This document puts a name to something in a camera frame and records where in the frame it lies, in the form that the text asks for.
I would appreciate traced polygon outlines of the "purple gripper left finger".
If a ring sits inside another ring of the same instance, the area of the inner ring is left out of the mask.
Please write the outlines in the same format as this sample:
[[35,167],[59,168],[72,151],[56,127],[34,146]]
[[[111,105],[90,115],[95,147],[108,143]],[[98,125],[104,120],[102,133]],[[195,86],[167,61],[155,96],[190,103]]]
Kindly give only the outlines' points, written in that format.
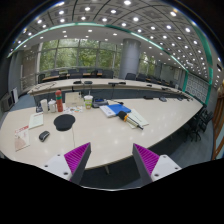
[[72,183],[79,184],[90,154],[91,143],[88,142],[66,154],[55,155],[43,165],[43,169]]

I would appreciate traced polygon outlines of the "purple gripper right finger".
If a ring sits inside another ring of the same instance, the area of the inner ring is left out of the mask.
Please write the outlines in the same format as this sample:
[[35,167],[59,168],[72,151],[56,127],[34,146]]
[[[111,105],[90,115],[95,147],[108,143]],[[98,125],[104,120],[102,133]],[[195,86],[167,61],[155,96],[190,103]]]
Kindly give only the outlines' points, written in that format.
[[132,154],[143,185],[147,185],[181,170],[181,167],[168,155],[159,156],[138,144],[133,144]]

